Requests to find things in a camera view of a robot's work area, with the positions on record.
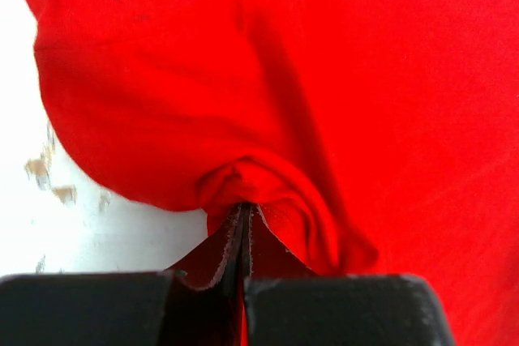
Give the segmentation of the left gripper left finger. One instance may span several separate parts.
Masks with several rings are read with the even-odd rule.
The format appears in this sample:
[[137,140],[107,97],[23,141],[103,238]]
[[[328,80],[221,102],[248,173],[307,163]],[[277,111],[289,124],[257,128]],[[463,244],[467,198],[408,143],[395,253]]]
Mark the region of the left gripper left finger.
[[5,276],[3,345],[238,345],[243,207],[164,271]]

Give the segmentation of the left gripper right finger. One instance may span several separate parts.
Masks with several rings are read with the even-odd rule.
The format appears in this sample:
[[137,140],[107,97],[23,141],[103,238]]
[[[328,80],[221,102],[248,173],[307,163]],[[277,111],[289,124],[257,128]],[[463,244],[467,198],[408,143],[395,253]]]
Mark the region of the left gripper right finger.
[[243,208],[243,300],[249,345],[453,345],[438,297],[417,276],[323,277]]

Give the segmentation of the red t shirt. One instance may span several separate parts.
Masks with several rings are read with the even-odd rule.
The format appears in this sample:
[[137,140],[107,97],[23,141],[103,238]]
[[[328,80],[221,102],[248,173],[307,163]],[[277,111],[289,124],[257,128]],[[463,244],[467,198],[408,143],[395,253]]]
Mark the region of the red t shirt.
[[518,0],[26,0],[94,181],[323,276],[411,273],[460,345],[518,342]]

